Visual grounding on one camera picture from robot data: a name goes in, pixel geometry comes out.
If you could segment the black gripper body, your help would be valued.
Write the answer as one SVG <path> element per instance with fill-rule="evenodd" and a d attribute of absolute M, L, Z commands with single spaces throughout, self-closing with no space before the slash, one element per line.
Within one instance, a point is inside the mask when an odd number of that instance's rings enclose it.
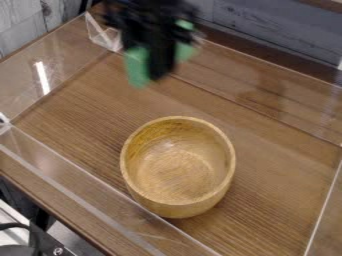
<path fill-rule="evenodd" d="M 124 45 L 193 42 L 197 8 L 187 0 L 102 0 L 102 18 Z"/>

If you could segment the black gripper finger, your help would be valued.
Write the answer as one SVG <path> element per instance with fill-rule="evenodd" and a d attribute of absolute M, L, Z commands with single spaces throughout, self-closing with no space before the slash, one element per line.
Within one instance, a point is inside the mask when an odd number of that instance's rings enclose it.
<path fill-rule="evenodd" d="M 175 42 L 154 42 L 149 47 L 148 73 L 149 79 L 161 79 L 175 67 Z"/>

